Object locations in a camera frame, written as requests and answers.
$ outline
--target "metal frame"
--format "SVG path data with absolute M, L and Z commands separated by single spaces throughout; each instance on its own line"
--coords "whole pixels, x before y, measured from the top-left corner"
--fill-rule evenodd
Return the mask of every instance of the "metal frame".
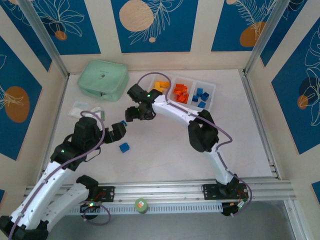
M 249 60 L 244 67 L 244 72 L 246 75 L 249 74 L 252 67 L 260 57 L 290 1 L 291 0 L 279 0 L 275 4 L 274 9 L 269 16 L 262 33 L 256 41 L 255 46 L 253 47 Z
M 279 201 L 295 200 L 296 195 L 289 180 L 278 180 L 275 177 L 251 177 L 244 178 L 250 184 L 253 194 L 253 201 Z M 168 181 L 168 182 L 139 182 L 139 183 L 108 183 L 99 184 L 101 187 L 114 186 L 112 205 L 133 205 L 138 198 L 144 198 L 149 204 L 200 204 L 200 203 L 227 203 L 234 202 L 234 199 L 205 200 L 202 191 L 203 184 L 216 184 L 214 179 L 194 181 Z M 53 201 L 65 194 L 72 185 L 62 185 L 52 198 Z M 28 186 L 24 198 L 33 190 Z
M 276 175 L 276 177 L 278 179 L 282 179 L 282 175 L 281 175 L 281 171 L 279 169 L 279 166 L 277 164 L 274 152 L 272 150 L 272 147 L 270 145 L 270 142 L 268 140 L 264 125 L 263 125 L 263 121 L 261 119 L 261 114 L 257 105 L 257 101 L 256 98 L 254 96 L 251 84 L 250 84 L 250 79 L 248 76 L 245 75 L 243 70 L 239 70 L 239 74 L 242 80 L 242 84 L 243 84 L 243 88 L 246 94 L 246 97 L 249 101 L 249 105 L 251 107 L 251 111 L 255 120 L 255 124 L 257 126 L 263 147 L 264 147 L 264 151 L 266 156 L 268 157 L 268 161 L 270 164 L 270 167 L 274 169 L 274 173 Z
M 53 127 L 52 127 L 52 130 L 51 130 L 51 133 L 50 133 L 50 138 L 48 140 L 48 144 L 47 144 L 47 148 L 45 150 L 45 154 L 44 154 L 43 159 L 41 161 L 41 165 L 40 165 L 40 168 L 39 168 L 39 172 L 37 174 L 36 181 L 39 181 L 39 179 L 41 178 L 41 176 L 44 173 L 45 169 L 47 168 L 47 165 L 48 165 L 49 160 L 50 160 L 50 153 L 51 153 L 52 143 L 54 141 L 55 132 L 56 132 L 57 125 L 58 125 L 58 119 L 59 119 L 60 112 L 61 112 L 61 107 L 62 107 L 62 104 L 64 102 L 64 98 L 65 98 L 65 94 L 66 94 L 66 90 L 67 90 L 67 85 L 68 85 L 68 80 L 69 80 L 69 77 L 67 77 L 66 81 L 64 82 L 63 91 L 62 91 L 62 94 L 60 96 L 59 105 L 58 105 L 58 108 L 57 108 L 55 116 L 54 116 L 54 122 L 53 122 Z
M 63 76 L 68 77 L 68 70 L 60 57 L 56 45 L 49 36 L 49 33 L 30 1 L 16 0 L 16 2 L 58 70 Z
M 301 207 L 297 200 L 285 200 L 285 209 L 291 223 L 294 236 L 297 240 L 314 240 L 310 231 L 303 221 Z

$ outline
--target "blue block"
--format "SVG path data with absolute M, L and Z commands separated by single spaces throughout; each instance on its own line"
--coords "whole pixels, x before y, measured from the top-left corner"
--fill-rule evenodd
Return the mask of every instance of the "blue block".
M 202 102 L 200 102 L 200 103 L 198 104 L 198 107 L 199 107 L 199 108 L 202 108 L 202 109 L 204 109 L 205 106 L 206 106 L 206 103 L 205 103 L 204 101 L 202 101 Z
M 203 92 L 204 92 L 203 88 L 198 88 L 198 89 L 196 90 L 196 95 L 197 95 L 198 97 L 201 97 Z
M 198 100 L 199 100 L 199 96 L 193 96 L 193 98 L 192 98 L 192 102 L 198 102 Z
M 119 146 L 119 148 L 120 148 L 120 150 L 121 150 L 122 153 L 125 153 L 126 151 L 128 151 L 128 150 L 130 149 L 128 143 L 126 143 L 126 142 L 125 142 L 124 144 L 121 144 L 121 145 Z
M 122 120 L 120 123 L 123 123 L 125 126 L 128 126 L 125 120 Z
M 210 96 L 209 93 L 205 92 L 204 94 L 202 94 L 201 99 L 202 99 L 203 101 L 207 101 L 208 98 L 209 98 L 209 96 Z

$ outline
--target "mint green pouch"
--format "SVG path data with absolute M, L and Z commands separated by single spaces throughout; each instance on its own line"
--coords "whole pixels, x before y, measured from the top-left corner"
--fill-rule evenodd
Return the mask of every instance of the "mint green pouch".
M 117 101 L 129 81 L 126 65 L 92 60 L 82 71 L 78 85 L 83 94 L 106 101 Z

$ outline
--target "white plastic tray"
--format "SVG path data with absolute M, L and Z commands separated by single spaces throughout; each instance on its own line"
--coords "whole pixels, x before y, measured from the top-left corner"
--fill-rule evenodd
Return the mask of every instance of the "white plastic tray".
M 188 78 L 185 76 L 178 76 L 178 75 L 172 75 L 172 74 L 166 74 L 170 79 L 172 83 L 172 87 L 170 89 L 170 92 L 168 94 L 168 98 L 175 101 L 175 94 L 174 94 L 174 89 L 176 84 L 184 84 L 185 86 L 188 87 L 187 93 L 189 94 L 188 102 L 186 104 L 179 102 L 179 104 L 186 106 L 187 108 L 190 108 L 192 110 L 196 110 L 201 112 L 202 109 L 208 110 L 209 112 L 211 111 L 213 102 L 214 102 L 214 94 L 216 90 L 216 85 L 213 83 L 205 82 L 205 81 L 199 81 L 196 79 Z M 168 80 L 161 75 L 154 75 L 152 80 L 150 81 L 150 85 L 148 88 L 148 91 L 151 91 L 151 89 L 154 88 L 155 82 L 156 81 L 162 81 L 162 82 L 167 82 Z M 208 93 L 209 98 L 207 101 L 205 101 L 205 107 L 201 108 L 198 107 L 198 104 L 202 101 L 201 98 L 199 97 L 198 102 L 192 101 L 192 98 L 194 95 L 197 95 L 197 89 L 201 88 L 203 89 L 203 93 Z

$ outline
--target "roll of tape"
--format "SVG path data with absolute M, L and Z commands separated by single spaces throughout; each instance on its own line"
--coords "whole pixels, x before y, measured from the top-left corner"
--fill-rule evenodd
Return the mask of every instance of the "roll of tape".
M 134 207 L 140 214 L 145 214 L 148 211 L 148 203 L 145 199 L 139 198 L 135 201 Z

